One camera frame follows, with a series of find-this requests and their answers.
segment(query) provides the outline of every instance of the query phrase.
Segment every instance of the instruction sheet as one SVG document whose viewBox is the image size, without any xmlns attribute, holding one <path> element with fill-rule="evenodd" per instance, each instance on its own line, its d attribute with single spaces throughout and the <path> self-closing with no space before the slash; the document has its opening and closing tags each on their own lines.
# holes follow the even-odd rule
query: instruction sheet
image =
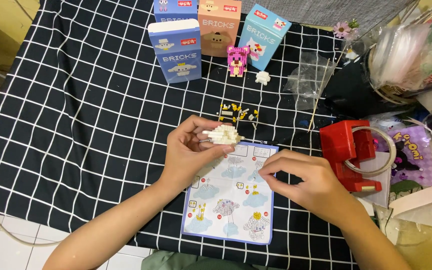
<svg viewBox="0 0 432 270">
<path fill-rule="evenodd" d="M 186 194 L 181 233 L 267 245 L 274 194 L 258 170 L 279 147 L 240 142 L 235 149 L 194 178 Z"/>
</svg>

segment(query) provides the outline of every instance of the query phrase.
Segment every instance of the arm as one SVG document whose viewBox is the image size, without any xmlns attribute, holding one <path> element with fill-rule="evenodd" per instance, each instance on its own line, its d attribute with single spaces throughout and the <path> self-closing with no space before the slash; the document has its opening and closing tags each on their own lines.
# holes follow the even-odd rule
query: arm
<svg viewBox="0 0 432 270">
<path fill-rule="evenodd" d="M 167 137 L 165 168 L 153 185 L 75 230 L 51 253 L 43 270 L 96 269 L 188 187 L 207 163 L 234 151 L 231 145 L 201 142 L 203 130 L 221 122 L 191 116 Z"/>
<path fill-rule="evenodd" d="M 273 176 L 279 171 L 303 182 L 291 185 L 279 181 Z M 341 185 L 326 159 L 282 150 L 266 160 L 259 174 L 274 192 L 338 226 L 361 269 L 411 269 L 363 205 Z"/>
</svg>

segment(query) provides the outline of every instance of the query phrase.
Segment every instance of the hand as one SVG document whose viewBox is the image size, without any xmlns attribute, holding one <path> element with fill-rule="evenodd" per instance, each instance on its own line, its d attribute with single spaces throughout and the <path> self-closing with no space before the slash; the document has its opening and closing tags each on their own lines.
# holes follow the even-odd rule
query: hand
<svg viewBox="0 0 432 270">
<path fill-rule="evenodd" d="M 273 176 L 279 171 L 296 175 L 303 182 L 288 184 L 279 181 Z M 367 216 L 363 205 L 343 187 L 325 158 L 285 149 L 269 157 L 259 174 L 274 192 L 341 230 L 351 230 L 354 218 Z"/>
<path fill-rule="evenodd" d="M 170 187 L 183 190 L 206 164 L 234 151 L 231 144 L 200 142 L 206 140 L 204 130 L 213 130 L 222 123 L 196 115 L 189 116 L 167 136 L 166 160 L 159 181 L 166 181 Z"/>
</svg>

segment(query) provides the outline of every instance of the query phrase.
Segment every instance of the product box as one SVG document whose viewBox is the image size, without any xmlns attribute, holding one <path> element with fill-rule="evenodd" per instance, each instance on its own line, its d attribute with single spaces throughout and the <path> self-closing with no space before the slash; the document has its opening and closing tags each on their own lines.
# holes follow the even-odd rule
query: product box
<svg viewBox="0 0 432 270">
<path fill-rule="evenodd" d="M 290 27 L 291 22 L 255 4 L 246 16 L 237 46 L 249 46 L 248 64 L 263 71 Z"/>
<path fill-rule="evenodd" d="M 241 1 L 200 0 L 198 21 L 201 28 L 201 53 L 227 57 L 226 47 L 233 45 L 241 19 Z"/>
<path fill-rule="evenodd" d="M 156 22 L 198 19 L 196 0 L 154 0 Z"/>
<path fill-rule="evenodd" d="M 154 22 L 148 25 L 148 33 L 167 83 L 201 78 L 201 34 L 198 21 Z"/>
</svg>

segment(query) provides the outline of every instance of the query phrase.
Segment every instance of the purple bag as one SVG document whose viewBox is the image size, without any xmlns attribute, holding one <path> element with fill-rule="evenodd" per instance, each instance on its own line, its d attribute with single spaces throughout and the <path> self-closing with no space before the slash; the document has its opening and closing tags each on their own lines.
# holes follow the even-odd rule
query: purple bag
<svg viewBox="0 0 432 270">
<path fill-rule="evenodd" d="M 396 144 L 391 184 L 413 180 L 423 187 L 432 186 L 432 152 L 424 127 L 418 125 L 386 133 Z M 389 152 L 386 141 L 376 133 L 372 135 L 376 151 Z"/>
</svg>

